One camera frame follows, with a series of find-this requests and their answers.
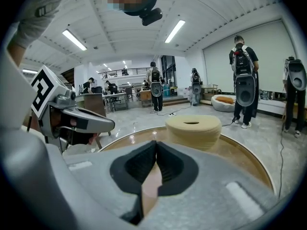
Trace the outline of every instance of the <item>white sneaker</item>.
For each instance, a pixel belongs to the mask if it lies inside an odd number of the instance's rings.
[[[299,138],[299,137],[301,136],[301,132],[299,132],[299,131],[295,131],[294,136],[295,136],[296,138]]]
[[[248,125],[243,124],[243,125],[241,126],[241,128],[243,128],[243,129],[250,128],[250,127],[251,127],[251,122],[249,122]]]

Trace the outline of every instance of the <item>black pants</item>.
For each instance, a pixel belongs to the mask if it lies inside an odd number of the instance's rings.
[[[152,93],[152,101],[153,101],[153,108],[155,111],[161,111],[162,105],[163,105],[163,94],[161,94],[159,97],[154,97]]]
[[[305,122],[305,95],[306,90],[297,91],[296,88],[292,85],[290,78],[287,81],[287,109],[286,109],[286,123],[285,129],[289,129],[292,119],[293,119],[293,107],[295,102],[295,97],[297,93],[297,123],[296,129],[297,131],[302,131]]]
[[[243,106],[241,106],[238,102],[236,102],[235,104],[235,117],[237,119],[240,119],[240,113],[243,109]],[[244,113],[244,119],[243,119],[243,123],[248,125],[249,122],[251,121],[251,117],[252,117],[252,114],[253,114],[253,104],[250,105],[250,106],[247,106],[245,108],[245,113]]]

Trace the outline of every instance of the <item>cushion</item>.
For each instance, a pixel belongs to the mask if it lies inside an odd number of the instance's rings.
[[[225,96],[219,96],[216,98],[217,101],[228,103],[228,104],[233,104],[234,99],[230,97],[225,97]]]

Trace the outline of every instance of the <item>chair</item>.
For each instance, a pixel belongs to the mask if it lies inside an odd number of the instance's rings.
[[[133,100],[132,88],[126,88],[125,92],[126,92],[127,98],[129,98],[129,95],[131,95],[131,98]]]

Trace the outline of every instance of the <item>circular base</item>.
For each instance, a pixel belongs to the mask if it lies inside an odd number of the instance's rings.
[[[150,128],[113,141],[101,151],[138,144],[148,140],[168,141],[166,127]],[[272,180],[259,159],[246,147],[233,139],[221,135],[217,143],[206,152],[223,157],[253,175],[275,192]]]

